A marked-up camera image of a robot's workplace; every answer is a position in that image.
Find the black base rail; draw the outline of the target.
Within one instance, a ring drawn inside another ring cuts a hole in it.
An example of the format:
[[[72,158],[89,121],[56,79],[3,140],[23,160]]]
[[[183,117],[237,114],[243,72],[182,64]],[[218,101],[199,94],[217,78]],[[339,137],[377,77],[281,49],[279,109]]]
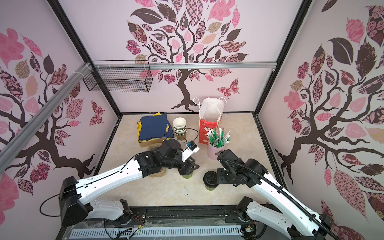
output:
[[[272,210],[275,209],[273,205],[266,204],[263,206]],[[131,207],[133,214],[128,221],[85,220],[71,227],[63,227],[57,239],[65,240],[65,237],[69,236],[70,231],[73,229],[240,226],[243,233],[242,237],[182,237],[170,240],[194,238],[260,240],[267,228],[271,228],[257,221],[241,221],[236,214],[236,209],[237,205]]]

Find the pulp cup carrier tray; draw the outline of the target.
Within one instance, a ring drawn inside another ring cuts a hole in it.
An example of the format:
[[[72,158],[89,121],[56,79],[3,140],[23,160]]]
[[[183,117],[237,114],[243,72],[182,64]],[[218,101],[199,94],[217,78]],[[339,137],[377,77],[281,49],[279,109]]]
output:
[[[160,143],[152,144],[152,145],[148,146],[148,151],[153,152],[153,151],[157,150],[161,145],[162,144],[160,144]],[[161,168],[161,170],[159,172],[153,173],[153,174],[149,175],[149,177],[151,177],[151,178],[159,178],[159,177],[164,176],[165,173],[166,173],[166,169],[165,168]]]

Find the green white straw packets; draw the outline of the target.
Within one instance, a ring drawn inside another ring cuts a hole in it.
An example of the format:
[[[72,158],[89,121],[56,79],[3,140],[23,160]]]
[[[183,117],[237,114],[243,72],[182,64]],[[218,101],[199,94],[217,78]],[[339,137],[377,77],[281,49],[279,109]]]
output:
[[[208,131],[207,137],[209,140],[209,144],[214,148],[222,148],[230,142],[231,132],[228,131],[226,134],[223,128],[219,128],[218,130],[212,128]]]

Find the green paper coffee cup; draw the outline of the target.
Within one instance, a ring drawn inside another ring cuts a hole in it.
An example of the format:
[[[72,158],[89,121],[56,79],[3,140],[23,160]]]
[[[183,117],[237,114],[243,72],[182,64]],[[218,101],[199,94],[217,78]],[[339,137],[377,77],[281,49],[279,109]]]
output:
[[[184,179],[190,179],[192,176],[193,176],[193,174],[191,173],[189,175],[183,175],[183,178]]]

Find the stack of paper cups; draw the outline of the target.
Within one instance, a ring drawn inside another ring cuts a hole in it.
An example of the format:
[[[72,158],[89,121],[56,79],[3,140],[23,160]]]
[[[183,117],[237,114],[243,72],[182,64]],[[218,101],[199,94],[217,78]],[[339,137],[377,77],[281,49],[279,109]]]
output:
[[[173,120],[174,134],[177,139],[185,138],[187,133],[187,121],[184,118],[176,118]]]

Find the red white paper bag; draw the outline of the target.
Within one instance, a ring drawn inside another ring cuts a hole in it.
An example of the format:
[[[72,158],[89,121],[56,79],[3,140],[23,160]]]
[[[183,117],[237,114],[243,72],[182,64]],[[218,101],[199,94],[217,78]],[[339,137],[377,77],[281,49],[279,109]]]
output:
[[[199,98],[194,98],[193,102],[199,107],[199,143],[208,145],[207,133],[219,127],[227,100],[223,97],[205,98],[201,102]]]

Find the aluminium frame bar back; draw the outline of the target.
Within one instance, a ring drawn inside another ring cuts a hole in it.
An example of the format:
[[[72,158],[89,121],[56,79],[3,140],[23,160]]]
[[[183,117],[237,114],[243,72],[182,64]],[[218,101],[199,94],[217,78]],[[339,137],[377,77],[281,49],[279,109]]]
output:
[[[191,70],[191,69],[275,69],[276,62],[237,62],[237,63],[145,63],[145,64],[94,64],[101,68],[141,68],[147,70]]]

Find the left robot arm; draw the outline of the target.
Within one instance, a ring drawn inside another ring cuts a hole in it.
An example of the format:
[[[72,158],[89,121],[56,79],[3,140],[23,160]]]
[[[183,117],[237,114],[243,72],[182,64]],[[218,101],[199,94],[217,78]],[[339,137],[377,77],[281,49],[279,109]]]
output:
[[[86,179],[64,179],[59,194],[61,225],[69,227],[86,219],[115,221],[130,218],[132,212],[127,201],[109,202],[98,197],[162,169],[177,169],[181,176],[189,176],[199,168],[192,157],[199,149],[193,141],[183,149],[177,140],[165,140],[158,148],[138,153],[127,163],[107,172]]]

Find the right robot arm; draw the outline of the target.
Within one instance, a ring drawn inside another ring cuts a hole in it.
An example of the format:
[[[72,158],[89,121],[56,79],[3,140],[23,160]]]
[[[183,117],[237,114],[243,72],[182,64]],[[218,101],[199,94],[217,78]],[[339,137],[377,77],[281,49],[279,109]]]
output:
[[[327,236],[339,239],[332,231],[333,220],[330,216],[319,214],[301,203],[257,160],[243,162],[231,150],[219,151],[217,159],[222,165],[217,170],[218,184],[246,185],[275,207],[272,210],[249,197],[243,197],[236,209],[241,221],[263,223],[289,240],[324,240]]]

